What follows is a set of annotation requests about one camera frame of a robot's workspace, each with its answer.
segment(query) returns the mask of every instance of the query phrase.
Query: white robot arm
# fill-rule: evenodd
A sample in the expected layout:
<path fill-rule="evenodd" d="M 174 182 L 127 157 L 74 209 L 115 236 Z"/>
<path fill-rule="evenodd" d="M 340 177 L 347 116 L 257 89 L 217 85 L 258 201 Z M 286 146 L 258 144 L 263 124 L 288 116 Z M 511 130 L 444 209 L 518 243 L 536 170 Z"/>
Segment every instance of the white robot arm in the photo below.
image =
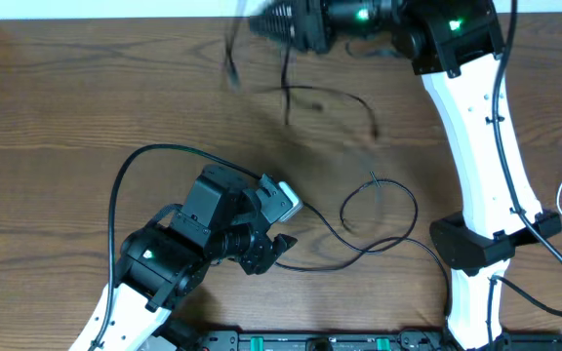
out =
<path fill-rule="evenodd" d="M 465 226 L 487 239 L 495 233 L 506 235 L 524 228 L 519 216 L 512 212 L 512 202 L 502 175 L 498 152 L 494 143 L 491 118 L 491 95 L 499 61 L 486 55 L 462 65 L 461 76 L 448 77 L 446 72 L 423 75 L 422 81 L 432 97 L 444 123 L 463 197 Z M 527 216 L 535 222 L 542 212 L 541 203 L 530 187 L 522 165 L 515 132 L 510 121 L 506 91 L 500 94 L 502 142 L 512 172 L 513 182 Z M 501 260 L 469 276 L 463 270 L 452 270 L 452 310 L 448 328 L 464 349 L 473 349 L 488 343 L 487 300 L 489 279 L 503 275 L 509 260 Z M 494 294 L 492 335 L 499 336 L 500 282 Z"/>
<path fill-rule="evenodd" d="M 158 308 L 155 312 L 146 309 L 148 298 L 122 283 L 114 290 L 112 321 L 101 339 L 105 350 L 136 351 L 171 316 L 170 309 Z M 99 300 L 95 312 L 84 330 L 77 336 L 69 351 L 87 351 L 97 337 L 107 303 L 107 286 Z"/>

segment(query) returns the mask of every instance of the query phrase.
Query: cable clip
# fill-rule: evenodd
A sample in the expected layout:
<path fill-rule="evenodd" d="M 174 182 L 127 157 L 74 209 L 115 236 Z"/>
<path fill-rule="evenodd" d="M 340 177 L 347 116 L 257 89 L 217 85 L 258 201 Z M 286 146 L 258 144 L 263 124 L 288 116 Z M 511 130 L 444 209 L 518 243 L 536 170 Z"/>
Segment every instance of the cable clip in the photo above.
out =
<path fill-rule="evenodd" d="M 104 344 L 105 344 L 105 341 L 102 341 L 101 343 L 99 343 L 96 339 L 94 339 L 93 341 L 90 342 L 90 345 L 91 345 L 90 347 L 92 349 L 99 348 L 99 349 L 102 350 Z"/>
<path fill-rule="evenodd" d="M 524 210 L 522 208 L 520 208 L 519 211 L 517 211 L 513 208 L 510 208 L 509 210 L 510 210 L 512 215 L 525 215 L 526 214 L 526 210 Z"/>
<path fill-rule="evenodd" d="M 489 117 L 485 117 L 485 122 L 487 122 L 487 124 L 490 125 L 490 124 L 494 123 L 494 119 L 489 118 Z M 504 117 L 498 116 L 498 122 L 504 122 Z"/>

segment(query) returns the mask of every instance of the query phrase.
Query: green led light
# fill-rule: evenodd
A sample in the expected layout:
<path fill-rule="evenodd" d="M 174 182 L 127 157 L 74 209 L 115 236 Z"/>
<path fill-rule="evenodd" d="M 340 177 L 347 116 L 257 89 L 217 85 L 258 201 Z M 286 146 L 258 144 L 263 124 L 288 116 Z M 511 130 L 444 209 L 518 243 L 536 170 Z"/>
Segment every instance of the green led light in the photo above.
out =
<path fill-rule="evenodd" d="M 355 16 L 357 17 L 358 20 L 369 20 L 370 12 L 368 12 L 368 9 L 361 9 L 357 12 L 357 15 Z"/>
<path fill-rule="evenodd" d="M 451 21 L 449 22 L 450 30 L 459 30 L 459 29 L 461 29 L 461 23 L 462 23 L 462 20 L 460 20 L 460 19 L 459 19 L 459 20 L 451 20 Z"/>

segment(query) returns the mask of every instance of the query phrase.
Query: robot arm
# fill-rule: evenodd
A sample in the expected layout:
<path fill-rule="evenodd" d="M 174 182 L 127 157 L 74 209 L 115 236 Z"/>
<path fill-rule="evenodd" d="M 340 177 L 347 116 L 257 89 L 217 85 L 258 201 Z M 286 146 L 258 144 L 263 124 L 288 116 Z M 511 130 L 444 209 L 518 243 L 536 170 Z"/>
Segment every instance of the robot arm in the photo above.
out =
<path fill-rule="evenodd" d="M 490 278 L 503 276 L 517 246 L 537 240 L 512 211 L 491 124 L 491 96 L 504 42 L 491 0 L 284 0 L 250 19 L 252 31 L 299 51 L 327 53 L 340 33 L 390 31 L 392 45 L 420 75 L 442 122 L 462 188 L 462 213 L 430 228 L 437 251 L 452 268 L 448 329 L 463 349 L 488 344 Z M 506 161 L 526 217 L 544 237 L 560 219 L 543 213 L 530 187 L 502 83 L 500 114 Z M 500 284 L 491 329 L 499 323 Z"/>
<path fill-rule="evenodd" d="M 223 166 L 207 166 L 181 205 L 162 209 L 121 246 L 111 321 L 100 341 L 107 350 L 138 350 L 181 300 L 205 277 L 213 261 L 228 258 L 246 274 L 263 274 L 297 241 L 266 233 L 298 212 L 302 201 L 285 182 L 267 175 L 251 189 Z M 159 222 L 172 215 L 167 227 Z M 86 351 L 103 322 L 108 287 L 70 350 Z"/>

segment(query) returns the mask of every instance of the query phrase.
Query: wood grain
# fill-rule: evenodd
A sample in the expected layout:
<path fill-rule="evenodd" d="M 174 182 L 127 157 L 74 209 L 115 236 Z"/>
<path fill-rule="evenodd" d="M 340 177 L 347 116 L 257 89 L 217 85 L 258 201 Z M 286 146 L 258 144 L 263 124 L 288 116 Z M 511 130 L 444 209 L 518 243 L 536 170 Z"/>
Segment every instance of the wood grain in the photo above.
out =
<path fill-rule="evenodd" d="M 528 175 L 553 208 L 562 179 L 562 15 L 523 15 L 508 71 L 511 111 Z M 223 82 L 228 19 L 0 21 L 0 349 L 66 349 L 86 324 L 106 280 L 109 191 L 136 147 L 178 142 L 290 182 L 334 227 L 343 198 L 369 170 L 416 194 L 413 236 L 461 206 L 454 162 L 440 120 L 408 62 L 356 60 L 336 47 L 293 57 L 292 82 L 344 90 L 344 98 L 301 94 L 324 112 L 295 107 L 283 126 L 278 49 L 244 30 L 236 46 L 243 91 Z M 117 240 L 157 210 L 180 202 L 207 162 L 174 152 L 141 157 L 119 195 Z M 406 196 L 386 188 L 358 197 L 348 219 L 358 244 L 399 234 L 411 219 Z M 284 257 L 333 264 L 351 257 L 308 212 L 279 232 L 299 238 Z M 552 239 L 562 251 L 562 234 Z M 508 276 L 562 308 L 562 267 L 542 248 L 522 248 Z M 272 269 L 245 276 L 235 264 L 210 271 L 181 311 L 190 321 L 244 330 L 440 328 L 445 288 L 436 265 L 414 246 L 366 257 L 335 274 Z M 502 323 L 562 332 L 551 317 L 507 291 Z"/>

